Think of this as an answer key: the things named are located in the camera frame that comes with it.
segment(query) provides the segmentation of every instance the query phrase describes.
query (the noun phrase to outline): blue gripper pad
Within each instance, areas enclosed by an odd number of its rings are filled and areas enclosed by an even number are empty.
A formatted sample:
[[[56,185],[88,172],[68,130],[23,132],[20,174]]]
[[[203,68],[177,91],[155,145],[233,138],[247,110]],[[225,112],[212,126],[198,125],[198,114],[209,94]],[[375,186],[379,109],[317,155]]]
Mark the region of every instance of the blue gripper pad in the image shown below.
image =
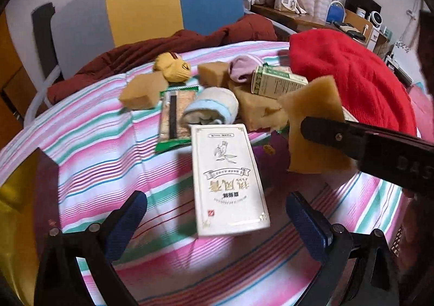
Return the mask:
[[[311,257],[324,264],[327,260],[327,247],[333,241],[331,225],[324,215],[314,210],[300,192],[292,192],[286,199],[286,214]]]
[[[147,208],[146,194],[134,191],[122,207],[111,212],[102,223],[99,239],[109,263],[121,258]]]

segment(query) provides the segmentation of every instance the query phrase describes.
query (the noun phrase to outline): screw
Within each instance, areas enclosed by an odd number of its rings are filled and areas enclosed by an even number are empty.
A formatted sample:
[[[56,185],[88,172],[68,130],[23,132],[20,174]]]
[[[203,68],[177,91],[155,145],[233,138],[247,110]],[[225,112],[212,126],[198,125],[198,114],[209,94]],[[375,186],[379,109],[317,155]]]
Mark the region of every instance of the screw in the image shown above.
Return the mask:
[[[345,228],[341,224],[333,224],[333,230],[338,234],[342,234]]]
[[[374,229],[374,235],[377,237],[383,237],[383,232],[380,229]]]
[[[50,230],[50,236],[56,236],[59,233],[59,229],[58,228],[52,228]]]
[[[99,230],[101,225],[99,225],[98,223],[93,223],[89,225],[89,231],[90,232],[97,232]]]

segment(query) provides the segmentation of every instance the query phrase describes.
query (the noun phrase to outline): rolled towel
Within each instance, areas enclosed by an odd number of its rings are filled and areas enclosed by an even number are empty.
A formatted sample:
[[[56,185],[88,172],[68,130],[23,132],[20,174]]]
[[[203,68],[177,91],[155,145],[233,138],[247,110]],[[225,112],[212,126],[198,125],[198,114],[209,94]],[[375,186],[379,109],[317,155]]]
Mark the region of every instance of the rolled towel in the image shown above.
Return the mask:
[[[235,57],[229,65],[229,77],[236,83],[246,83],[257,66],[264,64],[258,56],[247,54]]]
[[[182,120],[189,125],[233,124],[237,114],[238,100],[233,92],[213,86],[185,108]]]

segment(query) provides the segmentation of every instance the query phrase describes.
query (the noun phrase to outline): yellow chair panel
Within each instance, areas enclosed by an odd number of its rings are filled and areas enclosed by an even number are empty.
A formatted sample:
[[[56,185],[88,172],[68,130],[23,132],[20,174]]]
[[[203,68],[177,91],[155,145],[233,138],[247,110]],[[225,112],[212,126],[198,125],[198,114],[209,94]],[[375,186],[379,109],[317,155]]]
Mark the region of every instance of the yellow chair panel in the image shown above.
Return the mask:
[[[179,0],[106,0],[115,46],[171,36],[183,29]]]

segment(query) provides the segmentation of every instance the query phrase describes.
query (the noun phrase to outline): gray chair panel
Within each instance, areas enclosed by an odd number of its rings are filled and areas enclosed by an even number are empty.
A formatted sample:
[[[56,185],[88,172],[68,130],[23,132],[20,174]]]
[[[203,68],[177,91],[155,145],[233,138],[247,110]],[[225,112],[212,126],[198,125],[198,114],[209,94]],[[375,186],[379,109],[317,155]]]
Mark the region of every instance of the gray chair panel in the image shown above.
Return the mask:
[[[72,0],[51,18],[51,32],[64,79],[114,48],[106,0]]]

